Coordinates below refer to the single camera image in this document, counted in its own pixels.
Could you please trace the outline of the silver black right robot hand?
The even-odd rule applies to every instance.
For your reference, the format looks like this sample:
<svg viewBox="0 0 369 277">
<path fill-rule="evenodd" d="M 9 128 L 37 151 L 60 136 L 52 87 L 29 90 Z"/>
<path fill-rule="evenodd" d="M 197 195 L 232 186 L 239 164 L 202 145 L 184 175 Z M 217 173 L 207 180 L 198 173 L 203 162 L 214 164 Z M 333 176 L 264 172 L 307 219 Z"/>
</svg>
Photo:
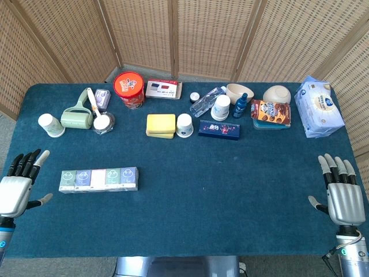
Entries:
<svg viewBox="0 0 369 277">
<path fill-rule="evenodd" d="M 308 196 L 310 204 L 339 226 L 359 226 L 366 221 L 362 190 L 348 160 L 329 154 L 318 156 L 326 186 L 327 205 Z"/>
</svg>

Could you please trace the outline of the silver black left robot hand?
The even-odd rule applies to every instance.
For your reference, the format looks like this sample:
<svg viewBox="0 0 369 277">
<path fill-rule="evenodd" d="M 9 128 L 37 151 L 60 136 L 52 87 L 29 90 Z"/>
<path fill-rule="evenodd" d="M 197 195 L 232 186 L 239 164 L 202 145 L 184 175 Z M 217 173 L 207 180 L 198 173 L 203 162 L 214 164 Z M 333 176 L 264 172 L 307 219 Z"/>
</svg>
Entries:
<svg viewBox="0 0 369 277">
<path fill-rule="evenodd" d="M 42 206 L 52 199 L 51 193 L 38 200 L 29 199 L 40 168 L 49 155 L 49 150 L 37 149 L 14 158 L 6 176 L 1 179 L 1 217 L 17 218 L 25 210 Z"/>
</svg>

